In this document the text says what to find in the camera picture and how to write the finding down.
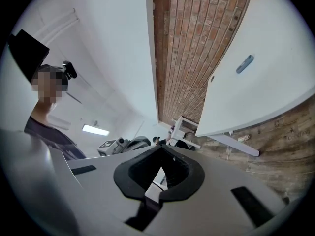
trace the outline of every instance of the black shirt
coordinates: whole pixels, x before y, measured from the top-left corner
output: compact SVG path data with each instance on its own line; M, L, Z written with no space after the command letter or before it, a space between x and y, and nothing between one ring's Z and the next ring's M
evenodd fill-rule
M86 158L68 136L55 128L36 121L32 117L29 118L24 132L40 138L48 147L61 150L66 160Z
M160 140L157 144L158 145L163 145L163 144L166 145L166 139Z

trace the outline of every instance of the white tabletop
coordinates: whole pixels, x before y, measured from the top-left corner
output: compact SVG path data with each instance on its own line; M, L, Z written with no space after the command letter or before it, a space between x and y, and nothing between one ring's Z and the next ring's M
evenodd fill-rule
M249 55L253 62L237 74ZM289 0L251 0L213 76L197 136L255 125L312 96L314 37Z

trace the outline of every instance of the man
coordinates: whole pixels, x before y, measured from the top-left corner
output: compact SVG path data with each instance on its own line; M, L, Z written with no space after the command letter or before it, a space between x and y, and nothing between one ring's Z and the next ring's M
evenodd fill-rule
M172 127L171 127L170 131L168 131L167 137L166 137L165 139L163 139L163 140L160 140L160 137L154 136L153 139L152 139L152 140L153 140L153 143L154 143L155 145L165 145L168 141L171 140L171 138L172 138L172 132L174 131L174 128L175 128L175 126L172 126ZM175 147L180 147L180 148L189 149L188 145L187 145L186 143L184 143L183 141L181 141L181 140L178 140L178 141L176 142Z
M64 67L42 65L35 72L31 84L38 91L38 103L26 124L25 132L39 137L48 147L62 151L66 160L83 159L86 156L65 134L53 128L48 122L49 113L61 100L63 91L68 88L68 75Z

